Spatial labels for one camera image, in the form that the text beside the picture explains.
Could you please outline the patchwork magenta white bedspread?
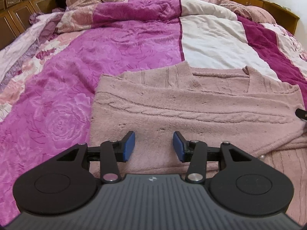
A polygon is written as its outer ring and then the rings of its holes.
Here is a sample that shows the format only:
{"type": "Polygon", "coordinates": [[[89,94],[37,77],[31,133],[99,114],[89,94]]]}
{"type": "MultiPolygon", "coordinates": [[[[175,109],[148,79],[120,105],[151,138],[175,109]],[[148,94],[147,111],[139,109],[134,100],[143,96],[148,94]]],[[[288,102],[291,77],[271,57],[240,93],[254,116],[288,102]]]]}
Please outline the patchwork magenta white bedspread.
{"type": "Polygon", "coordinates": [[[171,67],[251,67],[299,86],[306,51],[278,24],[256,23],[201,0],[127,0],[67,11],[56,33],[1,91],[1,225],[19,215],[19,176],[77,143],[90,143],[100,76],[171,67]]]}

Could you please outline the lilac floral pillow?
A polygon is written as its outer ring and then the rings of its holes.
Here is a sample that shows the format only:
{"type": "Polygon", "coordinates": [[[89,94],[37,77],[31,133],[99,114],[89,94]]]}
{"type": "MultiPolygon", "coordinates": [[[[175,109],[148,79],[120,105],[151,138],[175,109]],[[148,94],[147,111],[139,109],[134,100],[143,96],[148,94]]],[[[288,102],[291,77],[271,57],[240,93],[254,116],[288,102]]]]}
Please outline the lilac floral pillow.
{"type": "Polygon", "coordinates": [[[41,44],[55,35],[55,27],[63,14],[64,12],[54,11],[50,14],[34,13],[30,16],[31,26],[1,50],[1,85],[6,85],[17,74],[24,58],[32,57],[41,44]]]}

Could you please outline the pink knit cardigan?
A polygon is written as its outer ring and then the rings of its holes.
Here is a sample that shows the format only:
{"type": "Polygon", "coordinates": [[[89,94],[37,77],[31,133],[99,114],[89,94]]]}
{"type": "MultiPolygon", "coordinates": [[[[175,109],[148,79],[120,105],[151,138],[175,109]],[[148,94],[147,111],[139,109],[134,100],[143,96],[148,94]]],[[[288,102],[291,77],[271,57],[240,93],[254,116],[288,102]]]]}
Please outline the pink knit cardigan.
{"type": "Polygon", "coordinates": [[[179,131],[209,146],[229,141],[284,173],[295,193],[288,215],[306,223],[306,122],[301,90],[251,67],[193,68],[187,62],[154,70],[100,76],[92,104],[90,144],[134,131],[126,173],[187,171],[172,147],[179,131]]]}

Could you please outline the dark wooden headboard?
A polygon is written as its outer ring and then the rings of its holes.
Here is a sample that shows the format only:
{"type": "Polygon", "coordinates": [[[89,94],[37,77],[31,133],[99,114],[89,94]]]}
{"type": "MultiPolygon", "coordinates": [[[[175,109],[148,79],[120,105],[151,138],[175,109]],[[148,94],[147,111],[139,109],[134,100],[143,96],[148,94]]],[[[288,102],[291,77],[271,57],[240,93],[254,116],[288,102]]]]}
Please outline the dark wooden headboard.
{"type": "Polygon", "coordinates": [[[55,0],[1,0],[1,49],[31,26],[32,14],[48,14],[55,8],[55,0]]]}

